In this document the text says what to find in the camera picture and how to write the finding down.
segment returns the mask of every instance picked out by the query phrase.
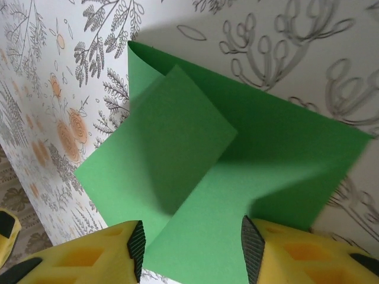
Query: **green origami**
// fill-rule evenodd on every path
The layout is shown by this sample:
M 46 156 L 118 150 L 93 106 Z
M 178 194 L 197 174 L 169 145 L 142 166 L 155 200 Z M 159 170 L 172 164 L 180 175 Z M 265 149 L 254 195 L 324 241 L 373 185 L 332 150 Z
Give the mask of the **green origami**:
M 181 283 L 248 283 L 242 217 L 307 230 L 370 140 L 134 42 L 129 82 L 130 118 L 76 176 L 108 225 L 143 220 L 145 268 Z

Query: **botanical line drawing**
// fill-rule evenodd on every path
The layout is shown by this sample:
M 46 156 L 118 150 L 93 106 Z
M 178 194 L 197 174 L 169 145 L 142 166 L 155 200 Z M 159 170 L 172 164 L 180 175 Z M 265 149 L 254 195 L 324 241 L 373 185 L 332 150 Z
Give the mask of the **botanical line drawing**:
M 361 77 L 348 78 L 351 61 L 347 58 L 334 62 L 326 71 L 326 107 L 333 118 L 354 127 L 372 127 L 379 122 L 379 107 L 376 112 L 366 112 L 379 98 L 379 69 L 373 71 L 365 82 Z
M 57 61 L 54 62 L 55 70 L 58 72 Z M 81 107 L 69 108 L 67 96 L 62 96 L 62 89 L 59 80 L 54 73 L 50 74 L 49 80 L 52 86 L 53 95 L 50 97 L 51 104 L 48 104 L 45 113 L 49 115 L 57 126 L 57 134 L 68 158 L 79 164 L 86 153 L 86 142 L 88 132 L 83 118 L 87 116 L 85 105 L 88 105 L 89 96 L 83 101 Z M 67 79 L 62 72 L 62 82 L 67 84 Z
M 356 189 L 346 177 L 329 199 L 329 206 L 344 210 L 363 230 L 379 242 L 379 211 L 374 198 L 365 191 Z
M 55 30 L 52 30 L 49 28 L 50 33 L 56 37 L 56 44 L 58 49 L 58 54 L 60 55 L 61 49 L 65 49 L 65 39 L 63 36 L 59 33 L 59 24 L 58 24 L 58 18 L 56 18 L 56 26 Z
M 356 241 L 354 241 L 353 239 L 351 238 L 348 238 L 348 237 L 343 237 L 339 234 L 336 234 L 334 232 L 324 232 L 324 231 L 317 231 L 315 230 L 314 228 L 310 228 L 309 229 L 309 232 L 312 233 L 312 234 L 317 234 L 317 235 L 322 235 L 324 237 L 328 237 L 328 238 L 332 238 L 333 240 L 335 241 L 339 241 L 341 243 L 346 243 L 346 244 L 349 244 L 350 246 L 352 247 L 359 247 L 361 250 L 364 250 L 366 251 L 363 247 L 361 247 Z
M 99 210 L 96 208 L 96 205 L 93 203 L 92 200 L 89 200 L 88 204 L 91 207 L 91 210 L 95 211 L 96 213 L 99 212 Z
M 67 68 L 67 71 L 71 74 L 71 76 L 73 76 L 72 71 L 71 71 L 71 69 L 69 68 L 69 66 L 66 66 L 66 68 Z
M 237 0 L 193 0 L 193 6 L 195 11 L 203 12 L 205 8 L 208 8 L 210 12 L 216 14 L 221 11 L 226 5 L 231 7 Z
M 177 25 L 177 29 L 183 34 L 183 36 L 188 37 L 191 40 L 205 41 L 207 37 L 199 30 L 192 28 L 188 25 Z
M 0 111 L 1 136 L 7 145 L 26 147 L 28 142 L 24 133 L 24 121 L 21 118 L 21 110 L 11 95 L 5 82 L 0 82 Z
M 154 280 L 158 280 L 158 281 L 162 282 L 163 284 L 168 284 L 168 278 L 167 277 L 159 275 L 159 274 L 152 272 L 150 270 L 142 269 L 141 277 L 145 280 L 154 279 Z
M 379 1 L 375 1 L 372 5 L 367 7 L 366 11 L 376 22 L 379 22 Z
M 65 24 L 67 25 L 67 28 L 68 28 L 68 30 L 69 30 L 70 37 L 71 37 L 71 39 L 73 40 L 72 29 L 71 29 L 71 26 L 70 26 L 70 24 L 68 23 L 68 20 L 67 20 L 67 19 L 65 19 Z
M 110 82 L 103 82 L 104 90 L 108 95 L 104 96 L 104 102 L 107 108 L 110 110 L 109 119 L 105 117 L 102 111 L 99 111 L 98 123 L 94 123 L 94 127 L 106 136 L 111 135 L 120 124 L 129 116 L 128 102 L 129 102 L 129 90 L 128 84 L 124 81 L 124 78 L 120 77 L 112 69 L 108 68 L 107 76 L 111 80 Z M 95 147 L 99 147 L 103 143 L 103 139 L 96 138 Z
M 101 229 L 103 229 L 101 223 L 97 223 L 94 218 L 93 218 L 93 214 L 91 214 L 88 209 L 86 209 L 87 213 L 88 213 L 88 216 L 89 218 L 87 218 L 86 216 L 84 216 L 84 214 L 76 209 L 77 213 L 79 214 L 76 215 L 76 213 L 74 213 L 72 210 L 71 210 L 71 213 L 73 215 L 73 221 L 75 223 L 75 230 L 78 232 L 79 236 L 83 236 L 83 235 L 88 235 L 90 233 L 94 233 L 96 231 L 99 231 Z
M 68 82 L 67 82 L 67 78 L 65 77 L 65 73 L 64 73 L 64 72 L 62 72 L 62 82 L 63 82 L 63 84 L 65 84 L 65 85 L 68 84 Z
M 288 101 L 292 102 L 293 104 L 299 105 L 303 108 L 309 109 L 310 111 L 314 111 L 318 114 L 320 113 L 320 109 L 317 107 L 317 105 L 311 102 L 303 102 L 303 100 L 298 97 L 291 96 L 288 98 Z
M 243 64 L 240 59 L 231 61 L 233 75 L 243 83 L 265 91 L 273 88 L 280 80 L 286 77 L 307 54 L 309 46 L 315 40 L 331 37 L 337 33 L 350 29 L 355 21 L 351 18 L 336 22 L 331 28 L 331 22 L 336 14 L 339 0 L 318 0 L 320 9 L 314 7 L 311 1 L 306 8 L 306 16 L 311 21 L 311 28 L 306 35 L 297 33 L 296 22 L 300 16 L 300 0 L 288 0 L 283 14 L 278 15 L 274 21 L 277 33 L 284 39 L 273 44 L 270 36 L 263 35 L 257 43 L 257 50 L 263 58 L 263 70 L 256 64 L 253 44 L 256 42 L 255 28 L 256 19 L 250 13 L 245 22 L 240 22 L 236 28 L 238 39 L 232 35 L 232 24 L 229 20 L 224 22 L 223 32 L 226 41 L 221 41 L 219 46 L 224 54 L 243 54 L 246 56 L 250 69 L 256 78 L 252 79 L 245 75 Z M 289 58 L 290 44 L 294 48 L 294 56 Z
M 33 84 L 33 91 L 40 98 L 41 84 L 36 62 L 40 61 L 42 47 L 46 45 L 43 17 L 37 11 L 36 0 L 30 0 L 27 9 L 19 0 L 8 4 L 8 13 L 14 23 L 5 24 L 7 55 L 15 72 L 20 76 L 23 73 L 26 75 Z
M 0 13 L 2 15 L 4 15 L 4 13 L 7 11 L 8 9 L 8 4 L 5 0 L 0 0 Z
M 90 29 L 96 33 L 88 46 L 80 41 L 74 49 L 75 62 L 78 64 L 75 76 L 80 87 L 84 82 L 88 83 L 89 74 L 91 77 L 100 77 L 105 63 L 104 46 L 106 53 L 115 51 L 115 59 L 123 54 L 127 41 L 135 40 L 138 36 L 144 15 L 144 8 L 136 0 L 82 0 L 82 4 L 86 2 L 97 2 L 101 6 L 95 9 L 91 4 L 83 12 L 83 16 L 87 18 L 84 32 Z M 111 15 L 111 28 L 103 41 L 100 32 Z
M 41 200 L 53 211 L 59 212 L 63 210 L 67 212 L 68 203 L 72 200 L 72 192 L 71 189 L 67 186 L 62 185 L 62 189 L 60 190 L 58 186 L 56 186 L 56 191 L 54 191 L 54 197 L 51 197 L 51 193 L 43 193 L 41 195 Z
M 62 157 L 59 154 L 58 149 L 53 144 L 49 145 L 49 150 L 53 164 L 57 168 L 58 174 L 62 178 L 63 182 L 69 189 L 74 188 L 75 191 L 82 195 L 83 188 L 74 175 L 74 171 L 77 167 L 67 159 L 66 155 Z

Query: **leaf illustration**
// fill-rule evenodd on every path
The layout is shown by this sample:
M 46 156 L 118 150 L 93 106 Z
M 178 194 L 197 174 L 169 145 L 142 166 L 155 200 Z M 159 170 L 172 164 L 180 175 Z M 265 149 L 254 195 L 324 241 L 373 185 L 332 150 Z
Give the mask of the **leaf illustration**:
M 104 102 L 107 108 L 110 109 L 111 114 L 118 113 L 118 109 L 120 108 L 120 106 L 118 105 L 118 102 L 116 101 L 115 98 L 112 98 L 110 96 L 105 96 Z
M 185 36 L 192 40 L 197 41 L 205 41 L 207 40 L 207 37 L 200 32 L 199 30 L 196 30 L 195 28 L 192 28 L 187 25 L 178 25 L 177 29 Z
M 86 18 L 84 31 L 90 29 L 92 32 L 96 31 L 96 34 L 88 44 L 88 49 L 85 48 L 84 43 L 78 43 L 74 49 L 75 62 L 79 65 L 76 72 L 79 86 L 82 86 L 83 82 L 88 83 L 86 80 L 88 73 L 91 73 L 91 77 L 95 74 L 97 78 L 100 77 L 105 65 L 104 46 L 105 52 L 114 52 L 114 58 L 120 58 L 125 52 L 127 41 L 135 40 L 138 36 L 142 15 L 144 15 L 143 6 L 136 0 L 82 0 L 82 4 L 87 2 L 91 4 L 83 11 L 83 16 Z M 105 33 L 106 38 L 103 41 L 99 35 L 104 33 L 100 31 L 106 30 L 106 23 L 112 16 L 110 28 L 108 33 Z M 127 29 L 128 21 L 130 21 L 130 30 Z
M 115 129 L 117 129 L 118 126 L 120 125 L 120 124 L 118 123 L 118 121 L 116 121 L 116 119 L 115 119 L 114 117 L 110 117 L 110 118 L 109 118 L 109 121 L 112 123 L 112 125 L 113 125 L 113 127 L 114 127 Z

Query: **fern illustration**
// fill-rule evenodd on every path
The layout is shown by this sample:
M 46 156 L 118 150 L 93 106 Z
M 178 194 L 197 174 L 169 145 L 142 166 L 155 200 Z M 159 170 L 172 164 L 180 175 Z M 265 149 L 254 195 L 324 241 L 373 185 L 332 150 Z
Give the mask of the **fern illustration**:
M 21 110 L 12 97 L 7 85 L 0 82 L 2 89 L 0 90 L 0 104 L 4 112 L 0 113 L 2 121 L 3 139 L 7 144 L 26 147 L 28 142 L 24 133 L 24 121 L 21 118 Z
M 0 1 L 0 13 L 4 15 L 8 10 L 8 4 L 5 0 Z
M 120 77 L 112 69 L 107 69 L 107 76 L 110 82 L 103 82 L 104 90 L 108 95 L 105 95 L 103 100 L 105 105 L 110 110 L 109 119 L 106 119 L 105 114 L 99 111 L 98 123 L 94 123 L 94 127 L 106 136 L 111 135 L 120 124 L 129 116 L 129 110 L 127 104 L 129 102 L 129 90 L 128 85 L 124 81 L 124 78 Z M 97 137 L 94 145 L 99 147 L 102 144 L 103 139 Z
M 41 98 L 40 78 L 36 62 L 41 59 L 41 49 L 46 45 L 46 27 L 43 17 L 38 13 L 35 0 L 25 8 L 18 1 L 8 4 L 7 10 L 14 20 L 5 24 L 7 55 L 18 75 L 25 74 L 32 83 L 33 91 Z
M 78 214 L 74 213 L 72 210 L 71 213 L 73 215 L 75 229 L 81 237 L 83 235 L 88 235 L 90 233 L 94 233 L 103 229 L 101 223 L 99 222 L 97 224 L 97 222 L 94 220 L 92 214 L 88 211 L 88 209 L 86 209 L 86 211 L 91 220 L 84 216 L 84 214 L 80 210 L 76 209 L 76 211 Z
M 115 59 L 124 53 L 128 40 L 137 38 L 144 15 L 144 8 L 135 0 L 82 0 L 82 4 L 87 2 L 98 3 L 101 6 L 95 8 L 90 4 L 83 11 L 83 17 L 87 19 L 84 32 L 90 30 L 96 33 L 89 45 L 80 41 L 74 49 L 75 62 L 78 64 L 75 77 L 80 87 L 83 83 L 87 85 L 89 74 L 91 77 L 100 77 L 105 63 L 104 48 L 106 53 L 113 52 Z M 101 32 L 110 17 L 113 17 L 111 27 L 103 40 Z
M 51 198 L 50 193 L 43 193 L 41 195 L 41 200 L 54 212 L 63 210 L 67 212 L 67 207 L 72 200 L 72 191 L 70 188 L 62 185 L 62 190 L 56 187 L 56 192 L 54 192 L 54 198 Z
M 205 8 L 208 7 L 208 10 L 213 14 L 221 11 L 225 5 L 228 7 L 232 6 L 233 3 L 237 0 L 194 0 L 193 6 L 195 11 L 203 12 Z

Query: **white wallpaper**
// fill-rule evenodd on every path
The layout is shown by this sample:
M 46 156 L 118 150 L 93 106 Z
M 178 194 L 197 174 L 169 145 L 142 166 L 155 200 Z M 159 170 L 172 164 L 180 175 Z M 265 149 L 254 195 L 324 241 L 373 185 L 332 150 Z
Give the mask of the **white wallpaper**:
M 0 142 L 53 244 L 106 227 L 73 171 L 129 115 L 128 40 L 379 136 L 379 1 L 0 0 L 0 30 Z M 375 140 L 313 229 L 379 257 L 378 170 Z

